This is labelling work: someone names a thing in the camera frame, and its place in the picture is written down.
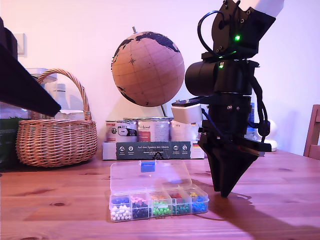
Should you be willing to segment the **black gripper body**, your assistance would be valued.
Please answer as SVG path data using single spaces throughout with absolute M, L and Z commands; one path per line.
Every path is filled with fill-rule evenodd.
M 271 152 L 272 147 L 265 143 L 270 133 L 270 123 L 266 107 L 258 100 L 257 110 L 259 122 L 250 121 L 252 111 L 251 97 L 239 94 L 216 94 L 198 98 L 201 104 L 208 105 L 208 112 L 202 113 L 206 120 L 202 121 L 201 138 L 199 142 L 208 143 L 224 154 L 224 147 L 246 147 L 255 151 Z M 262 136 L 261 141 L 245 138 L 247 127 L 257 129 Z

